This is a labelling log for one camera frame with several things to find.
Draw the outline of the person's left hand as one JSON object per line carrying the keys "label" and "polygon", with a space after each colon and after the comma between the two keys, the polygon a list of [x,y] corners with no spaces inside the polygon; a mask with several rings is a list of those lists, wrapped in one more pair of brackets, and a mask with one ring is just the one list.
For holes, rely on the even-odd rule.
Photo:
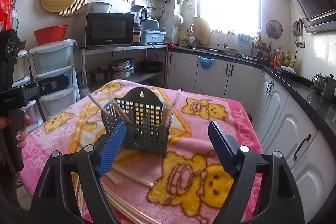
{"label": "person's left hand", "polygon": [[[11,119],[1,117],[0,118],[0,130],[3,130],[6,126],[11,124]],[[23,148],[26,146],[26,138],[28,135],[27,127],[31,124],[31,119],[28,115],[24,115],[23,117],[23,127],[17,131],[16,139],[17,139],[17,147]]]}

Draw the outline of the dark sleeve left forearm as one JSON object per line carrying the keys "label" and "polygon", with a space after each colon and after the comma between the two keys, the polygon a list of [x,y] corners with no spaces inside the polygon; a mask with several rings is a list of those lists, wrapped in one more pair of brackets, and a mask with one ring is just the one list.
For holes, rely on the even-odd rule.
{"label": "dark sleeve left forearm", "polygon": [[17,175],[12,174],[1,159],[1,190],[3,190],[6,200],[11,207],[20,215],[21,219],[29,220],[29,211],[22,209],[17,196]]}

